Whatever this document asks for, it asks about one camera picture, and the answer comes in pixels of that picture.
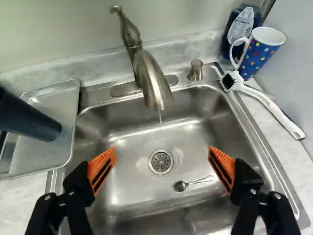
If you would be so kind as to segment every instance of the countertop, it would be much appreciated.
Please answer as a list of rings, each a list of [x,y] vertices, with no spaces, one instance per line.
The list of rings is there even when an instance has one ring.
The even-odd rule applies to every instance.
[[[186,67],[191,59],[201,58],[205,63],[218,60],[217,45],[220,32],[204,32],[180,38],[167,39],[170,43],[151,42],[149,51],[161,61],[165,73]],[[0,74],[0,84],[15,94],[68,78],[78,78],[84,86],[110,81],[121,74],[132,75],[127,54],[121,48],[115,53],[103,51],[32,65]],[[258,87],[254,80],[249,84]],[[313,220],[313,162],[301,145],[257,100],[240,94],[241,99],[259,125],[290,178],[307,214]],[[0,182],[0,234],[24,234],[37,199],[45,193],[47,172]],[[313,235],[313,226],[303,235]]]

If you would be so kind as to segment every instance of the bottle label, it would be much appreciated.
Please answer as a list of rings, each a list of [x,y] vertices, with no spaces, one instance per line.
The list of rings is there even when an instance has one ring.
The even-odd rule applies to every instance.
[[[234,22],[231,24],[227,34],[229,44],[232,44],[234,41],[244,36],[248,38],[253,29],[253,23],[254,11],[252,7],[248,6],[236,17]],[[242,43],[244,42],[238,42],[235,44],[235,46],[238,46]]]

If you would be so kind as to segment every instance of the dish soap bottle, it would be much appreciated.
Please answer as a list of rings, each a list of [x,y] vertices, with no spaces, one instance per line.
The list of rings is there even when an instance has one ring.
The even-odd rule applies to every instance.
[[[248,38],[252,30],[261,24],[260,6],[264,0],[245,0],[230,13],[223,37],[222,56],[229,60],[230,45],[239,38]],[[240,58],[245,44],[238,43],[233,48],[233,58]]]

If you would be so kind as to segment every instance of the sink drain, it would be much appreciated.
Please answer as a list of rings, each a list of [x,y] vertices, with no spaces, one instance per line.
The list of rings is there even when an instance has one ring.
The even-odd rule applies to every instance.
[[[156,149],[149,157],[150,170],[157,175],[168,173],[172,169],[173,164],[172,154],[163,148]]]

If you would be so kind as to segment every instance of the polka dot mug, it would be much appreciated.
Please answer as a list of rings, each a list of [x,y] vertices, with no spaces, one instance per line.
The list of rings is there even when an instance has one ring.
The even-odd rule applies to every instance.
[[[260,70],[285,40],[286,37],[283,33],[276,29],[257,27],[252,31],[249,39],[246,37],[239,38],[231,44],[229,49],[230,61],[244,80],[247,81]],[[239,45],[240,42],[245,43],[244,52],[239,63],[235,63],[232,50],[234,45]]]

